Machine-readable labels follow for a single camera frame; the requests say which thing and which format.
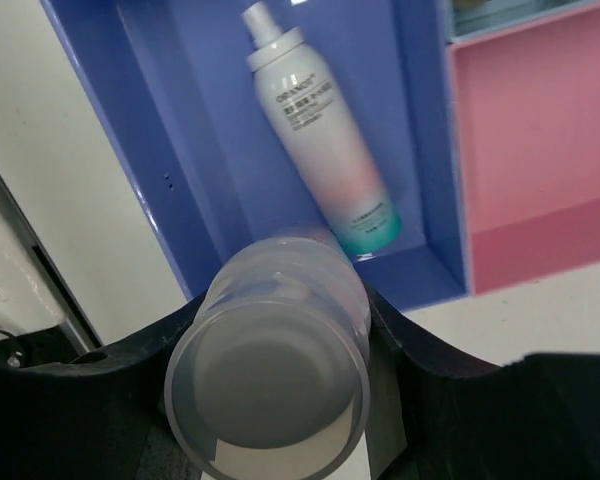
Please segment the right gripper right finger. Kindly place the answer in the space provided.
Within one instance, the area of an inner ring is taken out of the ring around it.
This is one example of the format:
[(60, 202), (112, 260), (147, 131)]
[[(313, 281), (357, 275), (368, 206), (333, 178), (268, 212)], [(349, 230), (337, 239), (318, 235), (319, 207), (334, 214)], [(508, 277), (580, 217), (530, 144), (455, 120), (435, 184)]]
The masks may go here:
[(600, 354), (498, 366), (367, 295), (373, 478), (600, 479)]

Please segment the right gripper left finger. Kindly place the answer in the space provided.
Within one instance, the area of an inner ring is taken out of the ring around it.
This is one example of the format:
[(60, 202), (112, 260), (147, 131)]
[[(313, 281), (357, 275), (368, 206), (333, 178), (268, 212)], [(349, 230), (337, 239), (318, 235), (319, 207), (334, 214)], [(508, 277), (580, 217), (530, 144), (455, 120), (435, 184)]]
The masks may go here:
[(163, 406), (167, 364), (202, 303), (70, 363), (0, 365), (0, 479), (198, 479)]

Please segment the pink teal gradient bottle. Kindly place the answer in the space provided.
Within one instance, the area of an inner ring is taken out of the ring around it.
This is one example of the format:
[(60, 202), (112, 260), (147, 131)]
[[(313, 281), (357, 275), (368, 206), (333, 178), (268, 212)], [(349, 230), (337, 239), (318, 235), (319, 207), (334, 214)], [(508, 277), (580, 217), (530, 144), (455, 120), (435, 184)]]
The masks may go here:
[(261, 108), (342, 248), (365, 255), (388, 246), (400, 216), (326, 61), (299, 28), (283, 31), (264, 2), (242, 19)]

